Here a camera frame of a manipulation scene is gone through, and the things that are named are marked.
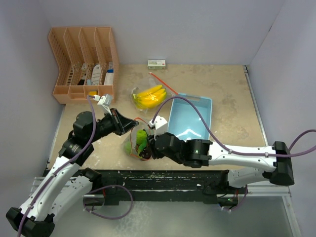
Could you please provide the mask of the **green apple toy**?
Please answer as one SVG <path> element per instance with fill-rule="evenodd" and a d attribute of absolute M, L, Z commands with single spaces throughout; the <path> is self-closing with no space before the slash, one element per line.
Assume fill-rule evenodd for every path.
<path fill-rule="evenodd" d="M 136 145 L 138 146 L 138 152 L 143 151 L 147 146 L 147 133 L 144 130 L 138 130 L 136 136 Z"/>

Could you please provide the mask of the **dark brown mangosteen toy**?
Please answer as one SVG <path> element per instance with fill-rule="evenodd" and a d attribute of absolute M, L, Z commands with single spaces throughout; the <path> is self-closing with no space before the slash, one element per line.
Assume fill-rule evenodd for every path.
<path fill-rule="evenodd" d="M 139 153 L 139 157 L 143 160 L 149 160 L 151 158 L 151 152 L 148 149 L 144 149 Z"/>

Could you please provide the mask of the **green cabbage toy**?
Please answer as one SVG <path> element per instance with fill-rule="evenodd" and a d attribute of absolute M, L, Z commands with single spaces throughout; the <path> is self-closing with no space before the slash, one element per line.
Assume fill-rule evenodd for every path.
<path fill-rule="evenodd" d="M 127 142 L 127 143 L 124 144 L 124 151 L 128 155 L 132 154 L 132 145 L 131 145 L 130 142 Z"/>

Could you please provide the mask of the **clear zip bag orange zipper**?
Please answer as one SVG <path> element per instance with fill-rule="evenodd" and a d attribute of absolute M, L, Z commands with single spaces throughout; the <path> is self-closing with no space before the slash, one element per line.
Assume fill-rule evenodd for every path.
<path fill-rule="evenodd" d="M 159 85 L 159 84 L 161 84 L 166 89 L 167 97 L 165 99 L 178 95 L 178 93 L 172 87 L 170 87 L 165 81 L 161 80 L 155 74 L 149 72 L 148 75 L 144 79 L 135 83 L 132 90 L 131 90 L 130 98 L 131 98 L 131 102 L 133 103 L 133 105 L 136 107 L 136 105 L 134 104 L 133 99 L 132 99 L 132 93 L 137 94 L 141 91 L 147 90 L 147 89 L 154 87 L 156 85 Z M 138 110 L 146 113 L 147 111 L 150 111 L 152 109 L 146 109 L 146 110 L 138 109 Z"/>

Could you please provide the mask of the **yellow banana bunch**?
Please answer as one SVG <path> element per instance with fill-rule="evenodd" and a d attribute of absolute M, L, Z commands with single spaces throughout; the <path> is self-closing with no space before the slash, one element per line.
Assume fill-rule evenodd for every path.
<path fill-rule="evenodd" d="M 161 85 L 156 85 L 137 94 L 132 93 L 132 99 L 138 109 L 146 110 L 158 106 L 167 97 L 166 89 Z"/>

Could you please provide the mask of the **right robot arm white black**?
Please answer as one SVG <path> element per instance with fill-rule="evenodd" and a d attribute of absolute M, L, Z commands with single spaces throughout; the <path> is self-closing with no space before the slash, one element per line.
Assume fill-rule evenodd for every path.
<path fill-rule="evenodd" d="M 276 141 L 267 147 L 222 146 L 218 142 L 193 139 L 183 141 L 171 133 L 147 138 L 154 159 L 167 157 L 178 164 L 191 168 L 210 165 L 236 165 L 239 170 L 226 171 L 220 180 L 220 189 L 231 193 L 251 183 L 268 180 L 279 186 L 294 185 L 290 152 L 284 142 Z"/>

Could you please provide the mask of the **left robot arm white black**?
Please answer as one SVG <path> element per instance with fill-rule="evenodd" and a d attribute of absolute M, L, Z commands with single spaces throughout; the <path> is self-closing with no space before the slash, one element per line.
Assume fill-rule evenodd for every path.
<path fill-rule="evenodd" d="M 18 236 L 50 236 L 58 217 L 78 198 L 89 192 L 99 192 L 102 175 L 91 168 L 80 171 L 68 188 L 65 185 L 94 151 L 93 142 L 111 133 L 122 136 L 138 124 L 114 108 L 105 113 L 102 119 L 96 119 L 94 111 L 79 113 L 73 130 L 41 184 L 20 207 L 12 207 L 6 214 Z"/>

